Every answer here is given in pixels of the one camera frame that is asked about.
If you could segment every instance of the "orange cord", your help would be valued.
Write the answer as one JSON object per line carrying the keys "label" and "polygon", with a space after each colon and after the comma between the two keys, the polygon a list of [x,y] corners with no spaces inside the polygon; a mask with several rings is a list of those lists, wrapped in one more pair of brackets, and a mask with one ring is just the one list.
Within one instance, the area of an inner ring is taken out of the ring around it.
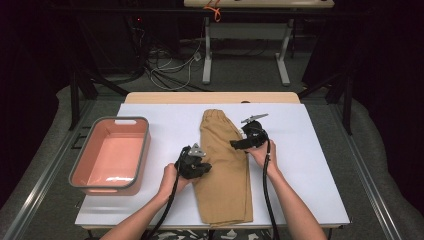
{"label": "orange cord", "polygon": [[219,3],[220,0],[216,0],[215,4],[213,7],[210,6],[210,4],[213,2],[214,0],[210,0],[208,2],[208,4],[206,4],[206,6],[203,7],[203,9],[209,9],[211,11],[213,11],[215,13],[214,17],[215,17],[215,22],[219,22],[221,21],[221,12],[219,12],[220,8],[217,8],[217,5]]}

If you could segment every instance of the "folded khaki pants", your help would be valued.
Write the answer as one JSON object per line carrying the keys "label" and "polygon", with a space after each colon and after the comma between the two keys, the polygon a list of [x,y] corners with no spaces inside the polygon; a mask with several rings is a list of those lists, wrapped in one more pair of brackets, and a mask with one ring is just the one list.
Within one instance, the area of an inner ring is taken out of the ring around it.
{"label": "folded khaki pants", "polygon": [[194,184],[202,221],[212,227],[253,221],[248,158],[230,145],[230,140],[242,139],[241,134],[216,109],[204,112],[200,134],[203,162],[212,165]]}

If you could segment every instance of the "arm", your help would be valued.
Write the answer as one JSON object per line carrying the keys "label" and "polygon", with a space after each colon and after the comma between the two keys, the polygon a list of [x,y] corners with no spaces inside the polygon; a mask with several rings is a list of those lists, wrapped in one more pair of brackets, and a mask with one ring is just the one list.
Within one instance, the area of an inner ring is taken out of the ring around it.
{"label": "arm", "polygon": [[[258,148],[249,148],[246,150],[255,158],[258,165],[262,168],[264,167],[266,148],[267,143]],[[267,175],[277,193],[290,234],[296,240],[326,239],[324,231],[318,224],[314,215],[291,188],[278,168],[276,147],[272,140],[270,154]]]}
{"label": "arm", "polygon": [[[139,240],[152,221],[156,213],[168,202],[174,185],[177,171],[174,164],[170,163],[164,169],[162,182],[157,194],[140,208],[137,212],[123,220],[116,227],[112,228],[102,240],[106,239],[137,239]],[[180,177],[178,180],[177,193],[180,192],[187,184],[192,182]]]}

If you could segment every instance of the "person's right hand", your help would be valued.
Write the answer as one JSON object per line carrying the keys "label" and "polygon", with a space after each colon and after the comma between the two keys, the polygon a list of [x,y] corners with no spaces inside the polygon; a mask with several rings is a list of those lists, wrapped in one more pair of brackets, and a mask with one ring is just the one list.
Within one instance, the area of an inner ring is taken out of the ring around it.
{"label": "person's right hand", "polygon": [[[268,172],[270,170],[277,170],[278,169],[277,150],[276,150],[276,145],[275,145],[273,140],[270,140],[270,146],[271,146],[271,149],[270,149],[270,161],[269,161],[269,164],[268,164]],[[266,153],[267,153],[267,147],[268,147],[268,142],[265,142],[260,147],[248,148],[248,149],[245,149],[245,151],[252,155],[252,157],[255,159],[256,163],[261,168],[264,168],[265,157],[266,157]]]}

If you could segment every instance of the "black cable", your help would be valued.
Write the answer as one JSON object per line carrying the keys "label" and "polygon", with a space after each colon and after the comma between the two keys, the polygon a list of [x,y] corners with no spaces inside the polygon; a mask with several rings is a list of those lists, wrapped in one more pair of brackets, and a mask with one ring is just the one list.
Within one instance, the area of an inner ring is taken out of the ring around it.
{"label": "black cable", "polygon": [[275,222],[274,213],[272,211],[271,203],[269,201],[268,186],[267,186],[267,171],[268,171],[268,163],[270,161],[269,157],[270,157],[270,152],[271,152],[271,143],[270,143],[268,136],[267,136],[267,142],[268,142],[268,145],[267,145],[265,162],[264,162],[264,169],[263,169],[263,174],[262,174],[263,189],[264,189],[264,197],[265,197],[266,206],[268,208],[269,217],[271,218],[272,229],[274,231],[274,234],[273,234],[272,237],[273,237],[274,240],[279,240],[280,234],[278,233],[278,228],[277,228],[277,224]]}
{"label": "black cable", "polygon": [[[183,150],[180,153],[180,156],[178,157],[178,161],[177,161],[178,163],[180,163],[182,161],[182,159],[184,159],[187,156],[189,149],[190,149],[190,146],[183,148]],[[155,232],[162,225],[163,221],[165,221],[166,215],[168,214],[169,209],[171,208],[172,202],[174,201],[175,193],[177,192],[179,177],[180,177],[180,164],[178,164],[178,166],[177,166],[177,176],[175,177],[174,186],[172,187],[171,195],[169,195],[169,199],[168,199],[168,203],[166,204],[165,211],[163,212],[162,217],[159,219],[156,226],[151,231],[149,231],[149,233],[145,236],[145,238],[142,238],[143,240],[151,239],[153,237],[153,235],[155,234]]]}

